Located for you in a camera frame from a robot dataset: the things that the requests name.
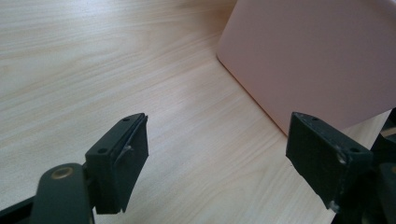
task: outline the light wood surface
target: light wood surface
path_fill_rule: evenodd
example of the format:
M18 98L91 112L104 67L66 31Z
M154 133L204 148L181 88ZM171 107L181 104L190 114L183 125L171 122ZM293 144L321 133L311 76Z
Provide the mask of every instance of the light wood surface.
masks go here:
M97 223L330 223L286 136L216 58L234 4L2 1L0 209L145 112L150 156L127 212ZM346 132L370 146L386 116Z

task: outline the wood grain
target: wood grain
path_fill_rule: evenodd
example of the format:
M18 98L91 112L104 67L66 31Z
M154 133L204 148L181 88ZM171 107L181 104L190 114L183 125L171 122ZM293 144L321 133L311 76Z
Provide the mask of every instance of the wood grain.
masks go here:
M150 156L127 212L97 223L330 223L286 136L216 58L234 4L2 1L0 209L145 112Z

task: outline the wooden table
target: wooden table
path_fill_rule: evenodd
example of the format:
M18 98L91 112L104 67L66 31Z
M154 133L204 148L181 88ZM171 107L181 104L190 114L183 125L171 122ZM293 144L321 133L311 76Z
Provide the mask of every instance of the wooden table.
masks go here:
M235 0L0 3L0 209L145 112L126 214L97 223L330 223L287 137L216 58ZM347 131L370 146L387 114Z

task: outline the screw hole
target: screw hole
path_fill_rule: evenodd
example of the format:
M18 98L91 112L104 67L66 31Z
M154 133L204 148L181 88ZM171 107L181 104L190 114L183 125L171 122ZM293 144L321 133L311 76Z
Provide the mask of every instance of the screw hole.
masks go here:
M98 153L103 154L107 152L107 148L101 148L98 150Z
M358 150L357 148L355 148L355 147L352 147L352 148L350 148L349 149L351 152L361 152L360 150Z

